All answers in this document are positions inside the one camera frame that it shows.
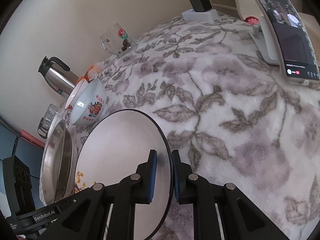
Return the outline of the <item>black charger adapter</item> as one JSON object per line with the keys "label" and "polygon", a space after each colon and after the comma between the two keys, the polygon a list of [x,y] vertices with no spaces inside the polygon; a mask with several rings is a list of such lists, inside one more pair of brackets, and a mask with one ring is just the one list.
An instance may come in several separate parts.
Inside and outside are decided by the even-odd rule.
{"label": "black charger adapter", "polygon": [[189,0],[195,12],[207,12],[212,9],[210,0]]}

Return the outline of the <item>light blue bowl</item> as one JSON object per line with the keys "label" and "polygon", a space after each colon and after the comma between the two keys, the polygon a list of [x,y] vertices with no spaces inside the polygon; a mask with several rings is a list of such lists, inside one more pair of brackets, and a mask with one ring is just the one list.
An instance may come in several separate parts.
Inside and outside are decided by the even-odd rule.
{"label": "light blue bowl", "polygon": [[89,126],[98,121],[107,109],[104,85],[94,79],[78,97],[71,112],[70,123],[74,126]]}

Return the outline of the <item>white phone stand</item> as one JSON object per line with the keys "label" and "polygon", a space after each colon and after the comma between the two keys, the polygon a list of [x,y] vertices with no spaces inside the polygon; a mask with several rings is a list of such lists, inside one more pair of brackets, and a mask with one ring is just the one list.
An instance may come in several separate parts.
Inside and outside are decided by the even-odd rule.
{"label": "white phone stand", "polygon": [[249,34],[259,49],[264,61],[268,64],[278,66],[279,57],[276,45],[264,16],[259,18],[259,24],[255,24]]}

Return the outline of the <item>floral grey tablecloth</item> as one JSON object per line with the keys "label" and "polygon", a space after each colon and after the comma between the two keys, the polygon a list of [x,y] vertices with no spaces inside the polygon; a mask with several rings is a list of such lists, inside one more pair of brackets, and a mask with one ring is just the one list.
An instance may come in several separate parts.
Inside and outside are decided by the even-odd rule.
{"label": "floral grey tablecloth", "polygon": [[99,63],[109,112],[135,108],[211,183],[234,183],[290,239],[319,222],[319,85],[286,82],[251,26],[162,23],[124,57]]}

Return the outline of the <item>orange snack packet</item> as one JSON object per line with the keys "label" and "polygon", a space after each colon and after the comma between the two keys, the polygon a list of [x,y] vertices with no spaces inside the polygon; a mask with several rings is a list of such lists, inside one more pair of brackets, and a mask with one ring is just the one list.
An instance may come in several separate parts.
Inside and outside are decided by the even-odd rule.
{"label": "orange snack packet", "polygon": [[78,79],[78,82],[80,82],[81,80],[86,80],[88,83],[90,83],[92,80],[94,80],[95,78],[98,77],[100,73],[100,68],[96,65],[91,65],[86,74],[81,76],[79,79]]}

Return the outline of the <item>clear glass mug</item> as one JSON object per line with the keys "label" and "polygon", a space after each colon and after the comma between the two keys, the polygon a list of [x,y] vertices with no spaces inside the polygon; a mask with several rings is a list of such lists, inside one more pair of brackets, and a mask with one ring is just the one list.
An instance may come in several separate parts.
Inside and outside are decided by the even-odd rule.
{"label": "clear glass mug", "polygon": [[118,23],[109,27],[101,36],[101,47],[110,54],[122,56],[133,50],[135,42]]}

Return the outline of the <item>white power strip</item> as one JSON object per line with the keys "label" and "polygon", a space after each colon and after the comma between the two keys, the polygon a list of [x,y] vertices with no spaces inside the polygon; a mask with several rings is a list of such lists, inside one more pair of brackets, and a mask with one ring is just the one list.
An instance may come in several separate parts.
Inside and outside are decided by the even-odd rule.
{"label": "white power strip", "polygon": [[182,13],[182,17],[185,21],[197,22],[214,22],[219,19],[219,15],[215,9],[206,12],[196,12],[194,9],[189,9]]}

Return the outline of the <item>stainless steel thermos jug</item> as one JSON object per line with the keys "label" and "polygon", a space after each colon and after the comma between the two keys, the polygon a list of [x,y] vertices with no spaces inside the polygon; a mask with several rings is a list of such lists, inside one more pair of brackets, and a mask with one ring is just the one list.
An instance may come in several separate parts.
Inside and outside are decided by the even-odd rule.
{"label": "stainless steel thermos jug", "polygon": [[38,72],[44,77],[46,83],[64,98],[69,98],[79,79],[71,69],[57,57],[45,57]]}

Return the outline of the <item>black rim white plate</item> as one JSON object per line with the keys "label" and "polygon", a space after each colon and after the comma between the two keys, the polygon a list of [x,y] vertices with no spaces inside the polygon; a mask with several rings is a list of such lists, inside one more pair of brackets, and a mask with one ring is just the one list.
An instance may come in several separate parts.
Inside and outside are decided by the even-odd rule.
{"label": "black rim white plate", "polygon": [[157,152],[154,194],[151,204],[136,205],[135,239],[150,239],[162,226],[173,195],[172,165],[168,142],[152,117],[135,109],[123,109],[101,120],[85,140],[75,169],[76,192],[102,183],[116,184],[135,173]]}

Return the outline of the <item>smartphone on stand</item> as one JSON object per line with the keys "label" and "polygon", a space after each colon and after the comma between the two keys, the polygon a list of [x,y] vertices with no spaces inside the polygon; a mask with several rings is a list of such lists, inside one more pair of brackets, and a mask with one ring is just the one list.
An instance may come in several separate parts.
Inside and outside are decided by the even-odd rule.
{"label": "smartphone on stand", "polygon": [[290,0],[255,0],[274,39],[282,75],[297,85],[319,84],[316,55]]}

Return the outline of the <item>strawberry pattern bowl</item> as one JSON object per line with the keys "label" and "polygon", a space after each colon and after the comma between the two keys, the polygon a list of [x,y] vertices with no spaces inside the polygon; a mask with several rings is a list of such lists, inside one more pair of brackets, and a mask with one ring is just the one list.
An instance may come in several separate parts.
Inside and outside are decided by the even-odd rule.
{"label": "strawberry pattern bowl", "polygon": [[77,83],[77,85],[75,86],[75,88],[73,89],[69,98],[66,101],[65,110],[68,110],[68,111],[73,110],[75,103],[77,102],[79,96],[83,93],[83,91],[85,90],[85,88],[87,86],[88,86],[88,82],[85,78],[81,79]]}

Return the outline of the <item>pink floral rim plate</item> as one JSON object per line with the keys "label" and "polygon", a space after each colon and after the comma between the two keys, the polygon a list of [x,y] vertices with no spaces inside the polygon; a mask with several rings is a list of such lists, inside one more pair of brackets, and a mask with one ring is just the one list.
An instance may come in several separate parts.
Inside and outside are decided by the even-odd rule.
{"label": "pink floral rim plate", "polygon": [[76,144],[76,129],[73,127],[69,131],[72,139],[72,158],[71,158],[71,168],[69,172],[68,186],[67,186],[67,196],[74,193],[75,184],[75,173],[76,173],[76,163],[78,161],[78,147]]}

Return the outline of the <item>stainless steel plate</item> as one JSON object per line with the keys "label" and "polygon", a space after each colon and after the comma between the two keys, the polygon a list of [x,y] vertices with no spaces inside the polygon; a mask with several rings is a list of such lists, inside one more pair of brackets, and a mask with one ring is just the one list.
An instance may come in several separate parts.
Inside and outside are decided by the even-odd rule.
{"label": "stainless steel plate", "polygon": [[46,142],[40,171],[40,197],[49,205],[67,197],[72,139],[65,120],[55,124]]}

